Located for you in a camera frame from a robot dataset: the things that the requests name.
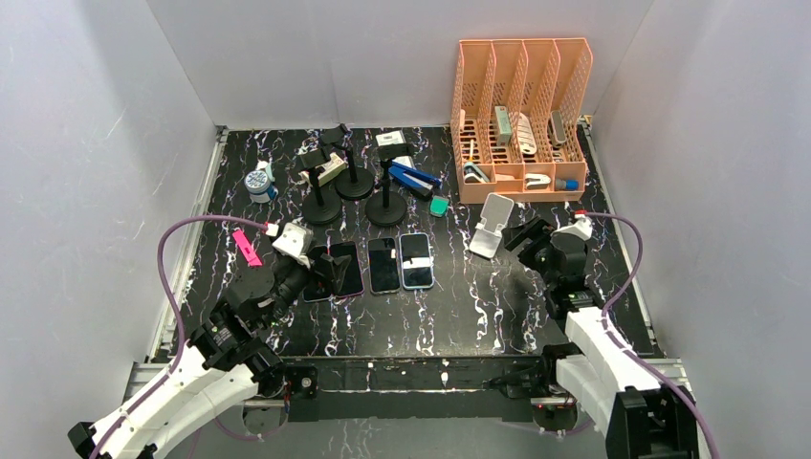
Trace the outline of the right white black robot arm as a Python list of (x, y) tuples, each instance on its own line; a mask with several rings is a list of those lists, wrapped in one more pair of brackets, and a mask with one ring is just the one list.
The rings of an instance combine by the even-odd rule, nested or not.
[(638, 363), (587, 283), (591, 231), (586, 214), (559, 229), (535, 217), (503, 231), (505, 249), (540, 274), (548, 315), (569, 340), (545, 346), (538, 366), (523, 374), (546, 393), (567, 392), (580, 403), (609, 458), (699, 458), (689, 391)]

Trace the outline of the purple-edged phone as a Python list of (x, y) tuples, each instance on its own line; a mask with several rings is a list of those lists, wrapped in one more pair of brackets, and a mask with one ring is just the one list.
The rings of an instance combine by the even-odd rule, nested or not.
[(362, 294), (364, 286), (357, 244), (355, 242), (333, 244), (329, 246), (329, 253), (334, 258), (342, 256), (350, 258), (342, 284), (334, 296), (343, 298)]

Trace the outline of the light blue phone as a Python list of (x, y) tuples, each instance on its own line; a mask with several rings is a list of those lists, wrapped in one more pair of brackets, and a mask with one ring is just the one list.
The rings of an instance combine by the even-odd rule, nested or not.
[(425, 233), (399, 237), (401, 277), (406, 290), (426, 290), (434, 285), (433, 258)]

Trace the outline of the clear-case phone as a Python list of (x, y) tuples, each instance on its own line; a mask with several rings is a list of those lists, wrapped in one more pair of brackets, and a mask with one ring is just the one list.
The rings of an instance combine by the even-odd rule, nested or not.
[(368, 262), (373, 295), (391, 294), (400, 289), (397, 247), (392, 237), (369, 241)]

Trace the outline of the black phone stand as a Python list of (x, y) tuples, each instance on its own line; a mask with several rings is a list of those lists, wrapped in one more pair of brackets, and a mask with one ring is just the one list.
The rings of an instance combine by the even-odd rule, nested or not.
[(355, 150), (347, 140), (350, 134), (350, 129), (341, 123), (337, 127), (324, 130), (319, 142), (322, 146), (332, 147), (344, 153), (347, 167), (334, 179), (335, 190), (340, 198), (360, 201), (372, 194), (375, 177), (366, 168), (357, 166)]
[(406, 217), (406, 200), (391, 191), (390, 167), (393, 160), (401, 157), (411, 157), (414, 146), (409, 143), (388, 144), (377, 149), (378, 160), (382, 168), (379, 180), (379, 190), (367, 200), (364, 211), (368, 221), (376, 227), (388, 228), (400, 224)]
[(298, 158), (300, 169), (307, 175), (311, 191), (302, 202), (302, 217), (314, 226), (328, 225), (342, 215), (342, 203), (338, 194), (323, 185), (319, 178), (320, 168), (329, 162), (323, 147), (304, 153)]

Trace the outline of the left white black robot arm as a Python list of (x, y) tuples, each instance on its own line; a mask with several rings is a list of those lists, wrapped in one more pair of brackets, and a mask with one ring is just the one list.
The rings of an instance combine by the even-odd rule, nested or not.
[(313, 399), (318, 371), (287, 364), (267, 342), (301, 292), (342, 286), (348, 255), (281, 254), (236, 276), (167, 368), (110, 415), (79, 422), (68, 439), (81, 458), (163, 458), (193, 430), (255, 396)]

